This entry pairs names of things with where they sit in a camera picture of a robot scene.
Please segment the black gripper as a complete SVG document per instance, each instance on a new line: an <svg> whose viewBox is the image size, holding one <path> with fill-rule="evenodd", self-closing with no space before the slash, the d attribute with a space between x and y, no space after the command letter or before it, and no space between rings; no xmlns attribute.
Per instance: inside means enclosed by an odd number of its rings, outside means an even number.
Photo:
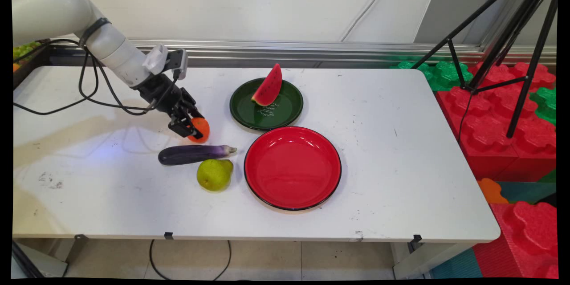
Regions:
<svg viewBox="0 0 570 285"><path fill-rule="evenodd" d="M177 135L185 137L198 137L199 130L191 122L192 118L205 118L198 110L196 101L185 88L176 85L179 74L174 74L173 80L165 74L148 77L141 84L134 86L149 106L141 112L141 116L152 110L164 112L171 117L168 128Z"/></svg>

